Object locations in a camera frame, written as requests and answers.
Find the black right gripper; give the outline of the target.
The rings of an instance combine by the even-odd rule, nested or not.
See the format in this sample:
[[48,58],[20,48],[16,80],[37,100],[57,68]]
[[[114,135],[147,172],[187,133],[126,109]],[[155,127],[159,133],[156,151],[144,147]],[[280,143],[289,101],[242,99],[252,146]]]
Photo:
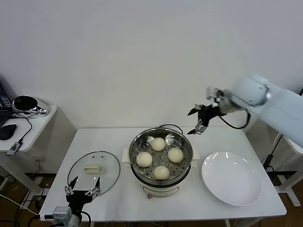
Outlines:
[[212,105],[199,105],[195,106],[189,111],[188,116],[198,112],[198,122],[194,129],[190,130],[187,135],[202,134],[207,129],[211,119],[217,116],[224,116],[218,106],[213,107]]

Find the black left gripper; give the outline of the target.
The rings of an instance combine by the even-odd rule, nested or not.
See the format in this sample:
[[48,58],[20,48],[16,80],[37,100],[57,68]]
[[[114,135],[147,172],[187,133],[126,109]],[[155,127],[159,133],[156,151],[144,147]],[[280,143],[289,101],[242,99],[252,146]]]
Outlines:
[[66,200],[68,206],[72,210],[81,210],[85,204],[91,203],[93,201],[92,196],[99,196],[101,194],[100,189],[100,177],[98,177],[95,187],[90,191],[73,191],[75,184],[78,181],[78,176],[76,176],[67,186],[64,187]]

